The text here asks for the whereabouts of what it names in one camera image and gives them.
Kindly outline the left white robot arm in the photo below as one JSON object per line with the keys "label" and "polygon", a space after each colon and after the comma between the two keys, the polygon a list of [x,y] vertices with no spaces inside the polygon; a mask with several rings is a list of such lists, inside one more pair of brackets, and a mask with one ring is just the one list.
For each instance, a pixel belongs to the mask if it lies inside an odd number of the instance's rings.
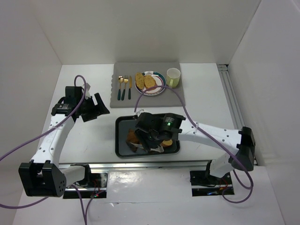
{"label": "left white robot arm", "polygon": [[82,87],[67,86],[65,96],[52,108],[48,134],[28,163],[18,172],[27,196],[61,197],[74,183],[86,187],[99,176],[92,175],[88,164],[72,164],[59,169],[60,155],[76,119],[83,122],[109,114],[99,93],[90,96]]}

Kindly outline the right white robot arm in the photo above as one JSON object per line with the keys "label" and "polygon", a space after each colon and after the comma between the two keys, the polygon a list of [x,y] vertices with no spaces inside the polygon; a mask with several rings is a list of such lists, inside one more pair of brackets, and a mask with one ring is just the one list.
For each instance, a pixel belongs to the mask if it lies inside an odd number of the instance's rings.
{"label": "right white robot arm", "polygon": [[249,173],[254,169],[255,139],[249,127],[213,127],[174,113],[137,112],[134,118],[135,135],[145,150],[158,149],[164,141],[189,141],[224,150],[207,164],[207,175],[222,178],[233,170]]}

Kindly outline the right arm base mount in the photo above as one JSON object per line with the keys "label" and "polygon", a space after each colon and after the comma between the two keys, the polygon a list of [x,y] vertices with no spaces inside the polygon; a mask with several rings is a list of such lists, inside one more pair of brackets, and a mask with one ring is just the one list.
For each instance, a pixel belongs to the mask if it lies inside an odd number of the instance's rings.
{"label": "right arm base mount", "polygon": [[222,178],[206,175],[205,171],[190,171],[192,196],[234,195],[230,173]]}

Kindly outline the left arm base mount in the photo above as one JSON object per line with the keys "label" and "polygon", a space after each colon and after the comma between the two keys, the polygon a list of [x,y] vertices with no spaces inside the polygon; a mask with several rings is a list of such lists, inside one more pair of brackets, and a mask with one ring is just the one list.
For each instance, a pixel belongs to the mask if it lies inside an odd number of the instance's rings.
{"label": "left arm base mount", "polygon": [[[87,178],[76,181],[75,185],[83,199],[90,199],[95,197],[97,199],[106,198],[107,196],[107,183],[108,183],[108,169],[90,168]],[[67,172],[67,181],[73,178],[74,172]],[[63,194],[63,199],[78,199],[78,194],[73,187],[67,187]]]}

